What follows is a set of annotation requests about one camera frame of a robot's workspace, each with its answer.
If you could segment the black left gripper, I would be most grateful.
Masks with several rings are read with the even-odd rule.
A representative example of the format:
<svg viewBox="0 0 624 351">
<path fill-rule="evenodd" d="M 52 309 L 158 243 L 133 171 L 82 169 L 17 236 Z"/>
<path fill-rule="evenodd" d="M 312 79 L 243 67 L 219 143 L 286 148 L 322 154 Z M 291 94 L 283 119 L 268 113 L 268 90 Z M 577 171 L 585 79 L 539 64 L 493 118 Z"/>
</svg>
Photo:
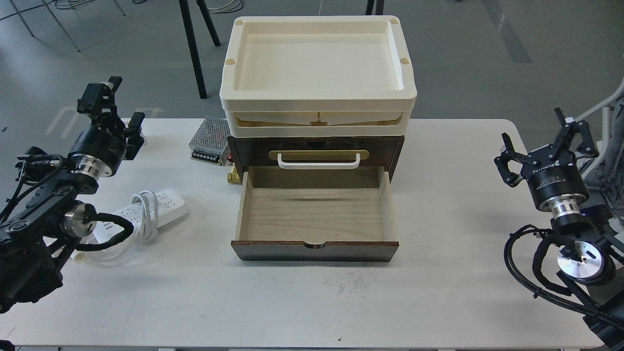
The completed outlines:
<svg viewBox="0 0 624 351">
<path fill-rule="evenodd" d="M 142 136 L 144 113 L 133 113 L 127 128 L 118 117 L 115 92 L 122 78 L 89 83 L 77 102 L 77 112 L 89 116 L 91 125 L 76 140 L 68 157 L 76 163 L 76 173 L 90 177 L 112 177 L 122 160 L 134 160 L 145 142 Z"/>
</svg>

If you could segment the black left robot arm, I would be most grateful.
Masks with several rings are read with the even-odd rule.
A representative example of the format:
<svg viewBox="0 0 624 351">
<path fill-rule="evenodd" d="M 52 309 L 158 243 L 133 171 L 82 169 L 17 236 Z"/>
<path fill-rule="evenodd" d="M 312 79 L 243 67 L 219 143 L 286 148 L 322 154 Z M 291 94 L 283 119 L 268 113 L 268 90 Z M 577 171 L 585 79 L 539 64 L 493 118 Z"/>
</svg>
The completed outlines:
<svg viewBox="0 0 624 351">
<path fill-rule="evenodd" d="M 129 124 L 118 116 L 115 93 L 121 83 L 121 77 L 112 76 L 88 84 L 77 111 L 91 124 L 67 156 L 31 147 L 18 157 L 18 185 L 1 213 L 2 313 L 61 287 L 61 269 L 73 251 L 102 251 L 132 235 L 129 220 L 97 213 L 77 200 L 80 194 L 95 194 L 98 179 L 115 175 L 143 145 L 144 113 L 134 113 Z"/>
</svg>

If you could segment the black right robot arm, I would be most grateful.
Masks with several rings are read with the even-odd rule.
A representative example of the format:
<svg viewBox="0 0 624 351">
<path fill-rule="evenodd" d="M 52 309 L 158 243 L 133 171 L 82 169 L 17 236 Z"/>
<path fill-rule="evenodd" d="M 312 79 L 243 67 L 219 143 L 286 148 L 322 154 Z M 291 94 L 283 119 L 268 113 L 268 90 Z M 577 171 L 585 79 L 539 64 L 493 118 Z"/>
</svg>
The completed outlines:
<svg viewBox="0 0 624 351">
<path fill-rule="evenodd" d="M 615 262 L 623 262 L 623 243 L 610 229 L 613 217 L 606 205 L 582 209 L 589 197 L 576 162 L 599 156 L 586 122 L 555 114 L 561 129 L 555 141 L 524 155 L 513 148 L 508 134 L 502 134 L 504 148 L 494 163 L 503 182 L 517 186 L 526 180 L 538 211 L 551 213 L 551 227 L 524 225 L 509 235 L 504 262 L 511 275 L 533 293 L 533 297 L 581 313 L 587 327 L 613 351 L 623 349 L 623 293 L 607 302 L 593 300 L 584 285 L 602 285 L 615 277 Z M 513 244 L 522 236 L 540 239 L 533 254 L 534 284 L 512 257 Z"/>
</svg>

